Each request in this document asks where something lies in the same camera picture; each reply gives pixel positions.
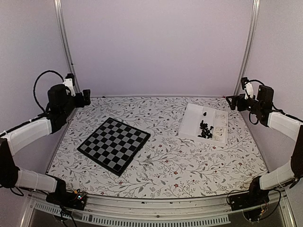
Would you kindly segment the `black and white chessboard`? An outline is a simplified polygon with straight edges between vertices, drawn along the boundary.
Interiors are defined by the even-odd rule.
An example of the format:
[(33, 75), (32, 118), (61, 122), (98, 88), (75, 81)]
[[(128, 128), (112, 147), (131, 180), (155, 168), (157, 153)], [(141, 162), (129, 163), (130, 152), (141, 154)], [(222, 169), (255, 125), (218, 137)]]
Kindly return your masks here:
[(109, 172), (121, 176), (150, 136), (147, 132), (109, 117), (77, 150)]

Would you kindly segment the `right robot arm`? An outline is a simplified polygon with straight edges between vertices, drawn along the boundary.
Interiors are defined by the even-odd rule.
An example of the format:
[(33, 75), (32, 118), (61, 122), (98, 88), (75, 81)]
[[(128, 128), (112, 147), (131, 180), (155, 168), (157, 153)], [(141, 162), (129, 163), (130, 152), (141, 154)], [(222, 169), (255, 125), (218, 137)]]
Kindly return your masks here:
[(248, 111), (256, 116), (257, 123), (276, 130), (295, 142), (292, 156), (286, 164), (270, 173), (255, 177), (250, 183), (245, 202), (248, 206), (255, 206), (270, 190), (288, 184), (293, 187), (302, 179), (303, 122), (274, 108), (274, 90), (271, 87), (260, 85), (257, 96), (254, 96), (251, 83), (246, 83), (243, 88), (244, 94), (225, 98), (230, 109)]

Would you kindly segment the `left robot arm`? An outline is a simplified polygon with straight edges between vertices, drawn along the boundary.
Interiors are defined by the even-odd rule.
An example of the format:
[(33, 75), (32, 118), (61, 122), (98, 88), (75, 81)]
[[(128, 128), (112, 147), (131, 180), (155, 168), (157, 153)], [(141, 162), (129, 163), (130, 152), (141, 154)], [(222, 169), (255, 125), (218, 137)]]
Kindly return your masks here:
[(58, 84), (48, 92), (46, 111), (39, 117), (5, 132), (0, 138), (0, 185), (3, 188), (25, 188), (49, 192), (60, 205), (70, 202), (66, 183), (61, 179), (25, 170), (15, 165), (13, 157), (36, 140), (54, 134), (66, 123), (76, 108), (90, 105), (90, 90), (75, 93), (73, 86)]

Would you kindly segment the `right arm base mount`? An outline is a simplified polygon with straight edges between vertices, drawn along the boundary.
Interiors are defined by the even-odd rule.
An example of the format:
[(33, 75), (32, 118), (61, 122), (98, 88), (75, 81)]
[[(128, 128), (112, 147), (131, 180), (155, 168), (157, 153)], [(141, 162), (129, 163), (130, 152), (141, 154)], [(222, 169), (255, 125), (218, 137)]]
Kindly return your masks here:
[(227, 194), (226, 202), (232, 211), (242, 210), (244, 218), (249, 222), (261, 221), (268, 211), (269, 191), (249, 192), (232, 190)]

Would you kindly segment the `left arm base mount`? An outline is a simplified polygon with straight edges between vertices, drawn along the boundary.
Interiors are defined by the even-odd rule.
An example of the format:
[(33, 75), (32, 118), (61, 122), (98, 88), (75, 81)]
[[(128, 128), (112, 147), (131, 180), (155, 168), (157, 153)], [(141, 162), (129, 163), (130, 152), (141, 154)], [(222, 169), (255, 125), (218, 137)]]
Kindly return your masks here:
[(50, 192), (46, 197), (46, 201), (66, 208), (84, 210), (87, 202), (87, 192), (80, 189), (74, 191), (63, 190), (62, 192), (57, 190)]

